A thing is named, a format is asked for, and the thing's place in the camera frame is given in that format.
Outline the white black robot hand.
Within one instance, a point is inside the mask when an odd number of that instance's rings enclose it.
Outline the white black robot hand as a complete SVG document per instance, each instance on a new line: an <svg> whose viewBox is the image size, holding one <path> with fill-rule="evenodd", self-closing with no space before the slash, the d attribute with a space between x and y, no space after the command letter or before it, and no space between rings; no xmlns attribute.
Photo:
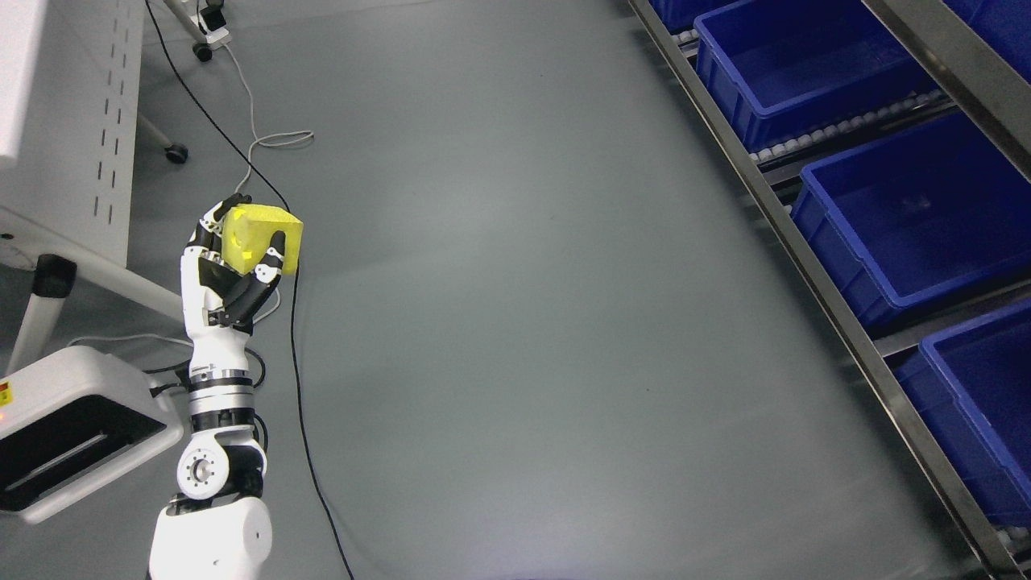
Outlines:
<svg viewBox="0 0 1031 580"><path fill-rule="evenodd" d="M199 217L180 257L185 333L193 344L188 365L192 385L253 384L246 344L254 316L279 286L286 234L270 235L253 271L239 274L222 258L222 234L230 209L251 202L235 193Z"/></svg>

